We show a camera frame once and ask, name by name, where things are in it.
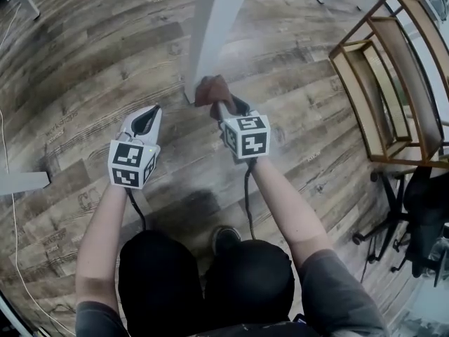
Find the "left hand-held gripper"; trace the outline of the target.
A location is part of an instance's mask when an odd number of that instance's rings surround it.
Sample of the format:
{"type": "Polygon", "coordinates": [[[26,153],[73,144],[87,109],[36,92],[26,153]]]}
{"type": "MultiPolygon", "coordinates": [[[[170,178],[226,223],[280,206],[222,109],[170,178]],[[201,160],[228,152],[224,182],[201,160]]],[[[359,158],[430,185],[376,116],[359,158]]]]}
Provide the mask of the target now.
{"type": "Polygon", "coordinates": [[[162,109],[152,105],[129,114],[123,121],[118,140],[109,146],[108,172],[115,186],[141,190],[156,168],[161,148],[157,143],[162,109]],[[123,142],[136,139],[138,143],[123,142]]]}

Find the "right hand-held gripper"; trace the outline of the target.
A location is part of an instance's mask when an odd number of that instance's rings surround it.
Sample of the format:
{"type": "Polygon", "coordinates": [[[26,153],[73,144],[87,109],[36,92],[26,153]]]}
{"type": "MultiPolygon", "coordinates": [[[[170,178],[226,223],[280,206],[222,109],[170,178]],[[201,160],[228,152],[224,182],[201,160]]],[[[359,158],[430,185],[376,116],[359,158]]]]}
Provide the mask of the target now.
{"type": "Polygon", "coordinates": [[[235,111],[231,114],[224,101],[215,103],[215,119],[220,122],[224,144],[238,160],[269,154],[271,127],[266,115],[247,101],[232,95],[235,111]]]}

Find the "brown cloth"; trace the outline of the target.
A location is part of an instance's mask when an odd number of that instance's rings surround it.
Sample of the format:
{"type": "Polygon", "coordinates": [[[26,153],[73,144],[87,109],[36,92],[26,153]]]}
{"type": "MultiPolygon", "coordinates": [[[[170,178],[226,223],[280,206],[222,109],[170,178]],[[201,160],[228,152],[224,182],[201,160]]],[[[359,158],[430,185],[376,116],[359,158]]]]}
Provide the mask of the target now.
{"type": "Polygon", "coordinates": [[[230,114],[237,113],[237,107],[229,91],[227,82],[222,75],[206,76],[202,78],[195,92],[195,106],[210,107],[210,117],[220,120],[218,103],[223,102],[230,114]]]}

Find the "person's left forearm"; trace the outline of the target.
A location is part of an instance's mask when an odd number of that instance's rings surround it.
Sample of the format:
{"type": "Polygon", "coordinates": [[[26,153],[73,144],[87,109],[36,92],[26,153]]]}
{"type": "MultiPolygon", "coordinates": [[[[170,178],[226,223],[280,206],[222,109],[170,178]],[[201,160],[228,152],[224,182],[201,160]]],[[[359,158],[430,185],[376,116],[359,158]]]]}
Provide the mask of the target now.
{"type": "Polygon", "coordinates": [[[108,185],[81,240],[76,261],[76,301],[94,301],[119,311],[115,269],[127,193],[108,185]]]}

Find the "person's right forearm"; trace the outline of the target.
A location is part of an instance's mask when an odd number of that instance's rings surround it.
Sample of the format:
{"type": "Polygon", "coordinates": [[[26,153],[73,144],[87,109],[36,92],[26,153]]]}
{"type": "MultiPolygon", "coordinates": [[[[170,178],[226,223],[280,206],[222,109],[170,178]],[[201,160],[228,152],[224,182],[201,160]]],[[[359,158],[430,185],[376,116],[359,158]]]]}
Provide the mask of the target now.
{"type": "Polygon", "coordinates": [[[315,210],[267,157],[257,160],[252,175],[297,269],[316,252],[333,248],[315,210]]]}

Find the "wooden table with white legs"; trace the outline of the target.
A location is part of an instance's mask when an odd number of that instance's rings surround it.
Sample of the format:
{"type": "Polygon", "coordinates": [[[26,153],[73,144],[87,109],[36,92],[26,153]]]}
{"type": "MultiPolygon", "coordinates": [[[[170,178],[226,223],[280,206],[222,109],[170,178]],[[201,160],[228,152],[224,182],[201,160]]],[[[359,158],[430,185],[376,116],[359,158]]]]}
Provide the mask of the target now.
{"type": "MultiPolygon", "coordinates": [[[[192,33],[189,43],[189,65],[185,77],[185,96],[194,103],[196,88],[206,73],[213,72],[227,35],[234,24],[244,0],[196,0],[192,33]]],[[[20,0],[31,9],[34,17],[39,9],[32,0],[20,0]]],[[[4,144],[6,170],[8,157],[4,144]]],[[[0,196],[28,190],[37,190],[49,185],[46,172],[0,174],[0,196]]]]}

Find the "person's right black shoe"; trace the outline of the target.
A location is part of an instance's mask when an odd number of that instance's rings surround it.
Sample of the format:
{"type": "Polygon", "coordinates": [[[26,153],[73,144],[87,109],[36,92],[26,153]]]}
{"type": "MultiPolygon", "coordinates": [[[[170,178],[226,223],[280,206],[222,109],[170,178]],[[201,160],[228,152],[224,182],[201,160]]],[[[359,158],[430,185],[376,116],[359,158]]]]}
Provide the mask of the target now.
{"type": "Polygon", "coordinates": [[[212,234],[211,247],[215,256],[227,251],[241,241],[239,231],[231,226],[221,225],[212,234]]]}

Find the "person's black trousers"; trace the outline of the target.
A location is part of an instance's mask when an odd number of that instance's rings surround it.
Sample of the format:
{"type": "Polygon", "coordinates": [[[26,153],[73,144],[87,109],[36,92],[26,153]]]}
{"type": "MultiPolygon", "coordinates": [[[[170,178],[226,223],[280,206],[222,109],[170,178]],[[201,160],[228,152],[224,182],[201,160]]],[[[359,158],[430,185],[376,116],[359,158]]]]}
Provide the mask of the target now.
{"type": "Polygon", "coordinates": [[[288,319],[295,290],[289,256],[262,240],[219,242],[200,283],[180,242],[147,230],[120,253],[119,295],[131,337],[187,337],[288,319]]]}

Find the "gold-framed rattan shelf cart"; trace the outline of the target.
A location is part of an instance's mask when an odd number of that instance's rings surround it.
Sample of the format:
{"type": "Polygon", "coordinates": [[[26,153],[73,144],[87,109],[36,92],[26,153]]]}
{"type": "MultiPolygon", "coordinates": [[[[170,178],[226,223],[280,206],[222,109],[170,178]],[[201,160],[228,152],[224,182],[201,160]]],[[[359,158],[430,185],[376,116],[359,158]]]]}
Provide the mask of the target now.
{"type": "MultiPolygon", "coordinates": [[[[396,14],[379,0],[329,54],[356,116],[369,160],[449,170],[429,77],[396,14]]],[[[423,38],[449,99],[449,48],[420,0],[397,0],[423,38]]]]}

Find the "person's dark grey t-shirt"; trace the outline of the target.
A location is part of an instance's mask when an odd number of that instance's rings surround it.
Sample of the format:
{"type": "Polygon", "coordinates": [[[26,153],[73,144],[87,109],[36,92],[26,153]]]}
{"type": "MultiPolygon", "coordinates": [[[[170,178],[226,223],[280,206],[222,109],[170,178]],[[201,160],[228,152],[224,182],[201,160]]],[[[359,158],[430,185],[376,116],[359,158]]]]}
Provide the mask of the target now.
{"type": "Polygon", "coordinates": [[[124,324],[109,306],[76,308],[76,337],[389,337],[382,315],[331,250],[314,253],[300,268],[304,321],[241,323],[212,328],[198,315],[131,312],[124,324]]]}

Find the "black office chair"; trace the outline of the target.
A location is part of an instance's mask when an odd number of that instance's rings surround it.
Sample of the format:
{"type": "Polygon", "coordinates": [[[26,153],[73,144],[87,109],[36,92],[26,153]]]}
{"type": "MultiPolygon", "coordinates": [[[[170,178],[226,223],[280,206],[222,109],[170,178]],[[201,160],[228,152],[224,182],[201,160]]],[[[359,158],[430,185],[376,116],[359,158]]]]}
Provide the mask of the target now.
{"type": "Polygon", "coordinates": [[[399,271],[407,261],[412,263],[412,275],[420,277],[425,270],[435,274],[434,285],[442,277],[449,252],[442,251],[440,256],[431,258],[431,251],[438,239],[444,236],[449,223],[449,171],[429,166],[418,166],[414,170],[396,174],[398,189],[395,192],[389,181],[389,174],[373,171],[373,182],[382,182],[389,211],[386,218],[367,234],[356,232],[352,241],[356,245],[366,240],[376,242],[376,237],[385,233],[380,251],[375,247],[368,249],[366,261],[378,262],[388,246],[398,251],[406,246],[406,252],[400,265],[393,266],[391,272],[399,271]]]}

